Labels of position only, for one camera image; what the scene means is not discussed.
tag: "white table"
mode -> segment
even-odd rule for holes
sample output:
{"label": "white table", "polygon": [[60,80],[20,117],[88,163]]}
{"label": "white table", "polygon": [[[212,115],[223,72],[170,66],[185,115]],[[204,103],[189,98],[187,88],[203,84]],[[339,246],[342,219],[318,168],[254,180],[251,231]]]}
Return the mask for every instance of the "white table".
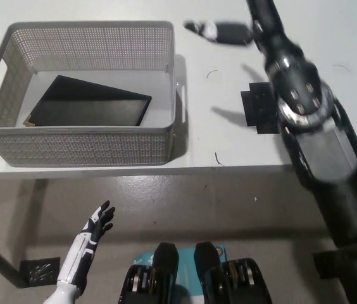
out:
{"label": "white table", "polygon": [[[357,133],[357,1],[276,0],[289,37],[300,43],[341,100]],[[168,20],[176,52],[185,59],[187,151],[157,167],[13,168],[0,157],[0,178],[198,174],[216,170],[275,170],[289,159],[279,136],[246,126],[241,91],[265,81],[263,56],[251,46],[210,44],[186,31],[185,20],[250,22],[244,0],[0,0],[0,43],[14,22],[55,20]]]}

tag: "black object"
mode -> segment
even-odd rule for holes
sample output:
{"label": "black object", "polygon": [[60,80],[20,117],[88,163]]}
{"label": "black object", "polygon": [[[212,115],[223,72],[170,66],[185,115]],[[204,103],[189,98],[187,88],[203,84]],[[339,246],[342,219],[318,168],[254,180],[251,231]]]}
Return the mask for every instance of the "black object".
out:
{"label": "black object", "polygon": [[241,92],[248,127],[258,134],[278,134],[277,102],[268,82],[249,84],[250,91]]}
{"label": "black object", "polygon": [[139,126],[152,97],[58,75],[27,126]]}
{"label": "black object", "polygon": [[21,261],[20,275],[29,287],[56,285],[60,271],[60,257]]}
{"label": "black object", "polygon": [[251,258],[220,263],[210,242],[199,243],[194,252],[197,275],[207,304],[272,304],[257,263]]}
{"label": "black object", "polygon": [[0,255],[0,274],[16,288],[56,285],[59,271],[60,258],[22,261],[18,271]]}
{"label": "black object", "polygon": [[236,22],[208,22],[199,23],[188,21],[184,27],[191,32],[209,40],[222,44],[247,46],[253,41],[252,32],[247,25]]}
{"label": "black object", "polygon": [[[321,277],[339,278],[350,303],[357,304],[357,136],[316,66],[286,36],[273,0],[247,4],[254,42],[265,55],[282,140],[339,248],[315,255],[316,267]],[[252,123],[257,126],[258,118]]]}
{"label": "black object", "polygon": [[118,304],[171,304],[179,253],[174,244],[160,243],[152,266],[129,268]]}

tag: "screw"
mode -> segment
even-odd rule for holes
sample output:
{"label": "screw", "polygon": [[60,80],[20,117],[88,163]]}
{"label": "screw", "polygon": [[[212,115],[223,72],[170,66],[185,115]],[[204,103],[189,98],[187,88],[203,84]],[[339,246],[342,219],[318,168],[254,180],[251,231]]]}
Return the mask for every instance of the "screw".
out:
{"label": "screw", "polygon": [[290,91],[290,93],[291,93],[291,96],[292,96],[292,98],[294,98],[294,99],[298,99],[298,93],[297,93],[297,91],[295,91],[295,90],[291,90]]}
{"label": "screw", "polygon": [[314,99],[312,99],[312,101],[313,101],[313,104],[314,104],[317,108],[319,108],[319,106],[320,106],[319,99],[315,97]]}
{"label": "screw", "polygon": [[297,104],[297,109],[298,109],[300,114],[304,114],[305,113],[305,109],[301,104]]}
{"label": "screw", "polygon": [[260,33],[263,33],[263,28],[261,27],[261,24],[259,21],[255,20],[254,25],[256,26],[256,28],[259,30]]}
{"label": "screw", "polygon": [[313,86],[311,84],[307,84],[306,88],[308,89],[309,93],[313,93]]}

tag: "gray floor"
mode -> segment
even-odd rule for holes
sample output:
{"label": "gray floor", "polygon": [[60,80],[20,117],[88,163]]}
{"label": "gray floor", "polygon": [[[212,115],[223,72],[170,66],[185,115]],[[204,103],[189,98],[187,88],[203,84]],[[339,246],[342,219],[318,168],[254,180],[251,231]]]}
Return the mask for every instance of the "gray floor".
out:
{"label": "gray floor", "polygon": [[[318,279],[311,253],[333,248],[311,196],[293,173],[0,180],[0,253],[11,263],[67,254],[105,200],[114,228],[97,250],[80,304],[117,303],[133,257],[161,241],[223,243],[229,259],[254,258],[273,302],[346,303]],[[54,286],[15,289],[0,276],[0,304],[41,304]]]}

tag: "robotic arm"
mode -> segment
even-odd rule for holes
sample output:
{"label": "robotic arm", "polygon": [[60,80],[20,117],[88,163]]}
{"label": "robotic arm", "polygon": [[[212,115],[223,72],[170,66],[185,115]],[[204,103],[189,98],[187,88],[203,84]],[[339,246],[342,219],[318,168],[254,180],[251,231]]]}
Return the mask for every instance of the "robotic arm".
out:
{"label": "robotic arm", "polygon": [[252,29],[239,23],[185,27],[215,43],[248,45],[264,54],[278,104],[279,129],[300,183],[314,195],[337,251],[314,256],[321,278],[340,279],[357,303],[357,137],[316,66],[284,32],[272,0],[247,0]]}
{"label": "robotic arm", "polygon": [[77,234],[60,270],[56,290],[44,304],[74,304],[83,294],[98,241],[113,227],[115,207],[107,210],[109,206],[110,201],[103,203]]}

